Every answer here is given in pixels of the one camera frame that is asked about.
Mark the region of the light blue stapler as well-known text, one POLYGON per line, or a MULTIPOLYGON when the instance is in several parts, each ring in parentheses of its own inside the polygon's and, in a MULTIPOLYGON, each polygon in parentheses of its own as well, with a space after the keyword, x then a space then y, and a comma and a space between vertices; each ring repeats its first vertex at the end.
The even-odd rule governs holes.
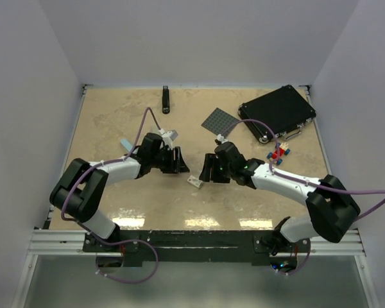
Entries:
POLYGON ((132 148, 133 148, 133 144, 130 143, 127 139, 121 139, 120 140, 120 145, 122 146, 122 148, 127 152, 131 152, 132 148))

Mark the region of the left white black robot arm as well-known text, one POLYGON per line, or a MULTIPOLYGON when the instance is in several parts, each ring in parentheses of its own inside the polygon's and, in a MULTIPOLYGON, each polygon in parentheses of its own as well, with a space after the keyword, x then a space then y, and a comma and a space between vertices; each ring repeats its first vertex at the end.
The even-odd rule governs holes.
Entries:
POLYGON ((62 219, 75 221, 98 236, 97 243, 106 252, 119 247, 118 226, 99 210, 105 187, 123 180, 136 180, 152 169, 164 174, 188 173, 190 170, 179 146, 171 146, 163 136, 147 133, 141 145, 124 157, 87 162, 74 159, 64 171, 49 202, 62 212, 62 219))

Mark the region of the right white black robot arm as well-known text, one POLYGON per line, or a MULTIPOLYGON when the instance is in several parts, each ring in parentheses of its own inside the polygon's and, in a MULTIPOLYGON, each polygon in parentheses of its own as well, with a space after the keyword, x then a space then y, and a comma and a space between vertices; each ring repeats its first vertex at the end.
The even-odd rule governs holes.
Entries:
POLYGON ((319 179, 288 172, 279 176, 265 161, 246 159, 232 142, 220 144, 213 153, 205 155, 199 179, 219 184, 234 181, 306 206, 307 215, 284 218, 274 228, 271 237, 264 240, 265 245, 280 252, 288 252, 297 241, 316 236, 338 243, 361 212, 335 176, 319 179))

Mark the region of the black stapler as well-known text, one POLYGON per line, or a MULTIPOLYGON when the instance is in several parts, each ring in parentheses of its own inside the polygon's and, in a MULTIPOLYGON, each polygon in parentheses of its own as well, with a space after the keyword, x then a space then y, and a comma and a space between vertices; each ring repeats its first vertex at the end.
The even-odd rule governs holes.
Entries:
POLYGON ((169 88, 167 85, 162 88, 162 113, 168 114, 170 113, 170 96, 169 96, 169 88))

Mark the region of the grey lego baseplate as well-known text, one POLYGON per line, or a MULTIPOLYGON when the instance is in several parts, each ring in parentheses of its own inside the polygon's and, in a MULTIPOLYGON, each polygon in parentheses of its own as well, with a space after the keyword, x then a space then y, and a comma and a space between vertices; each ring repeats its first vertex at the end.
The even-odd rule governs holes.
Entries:
POLYGON ((202 122, 201 126, 215 135, 228 137, 239 120, 220 108, 214 111, 202 122))

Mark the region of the red blue lego car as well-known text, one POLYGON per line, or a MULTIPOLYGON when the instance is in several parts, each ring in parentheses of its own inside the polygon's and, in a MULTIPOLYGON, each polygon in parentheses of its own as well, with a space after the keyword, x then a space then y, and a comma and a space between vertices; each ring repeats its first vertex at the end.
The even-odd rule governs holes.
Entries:
POLYGON ((267 159, 274 162, 277 166, 282 163, 282 156, 286 156, 290 153, 289 144, 287 142, 279 143, 274 152, 269 152, 267 159))

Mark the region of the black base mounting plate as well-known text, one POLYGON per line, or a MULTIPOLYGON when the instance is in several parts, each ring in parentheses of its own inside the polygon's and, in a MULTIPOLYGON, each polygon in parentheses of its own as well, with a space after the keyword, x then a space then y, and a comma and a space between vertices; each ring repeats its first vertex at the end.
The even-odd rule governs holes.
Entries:
POLYGON ((83 251, 104 256, 111 253, 118 257, 118 264, 127 267, 160 261, 250 263, 293 269, 296 256, 307 253, 310 247, 307 240, 284 243, 272 230, 120 230, 105 241, 85 235, 83 251))

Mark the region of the black carrying case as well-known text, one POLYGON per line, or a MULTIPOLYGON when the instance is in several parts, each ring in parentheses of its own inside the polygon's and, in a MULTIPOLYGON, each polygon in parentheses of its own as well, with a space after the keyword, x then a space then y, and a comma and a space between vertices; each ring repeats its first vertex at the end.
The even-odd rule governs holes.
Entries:
POLYGON ((261 144, 267 144, 274 135, 288 140, 301 134, 302 128, 316 117, 316 111, 292 85, 285 85, 241 104, 238 116, 263 122, 247 122, 246 126, 261 144))

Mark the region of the aluminium front rail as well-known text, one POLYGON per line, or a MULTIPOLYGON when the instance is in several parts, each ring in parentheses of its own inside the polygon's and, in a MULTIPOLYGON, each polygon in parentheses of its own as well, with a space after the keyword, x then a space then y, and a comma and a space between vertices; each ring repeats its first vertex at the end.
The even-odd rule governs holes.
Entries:
MULTIPOLYGON (((85 255, 85 232, 79 230, 34 230, 29 255, 85 255)), ((322 237, 311 239, 311 256, 365 256, 359 232, 349 231, 339 243, 322 237)))

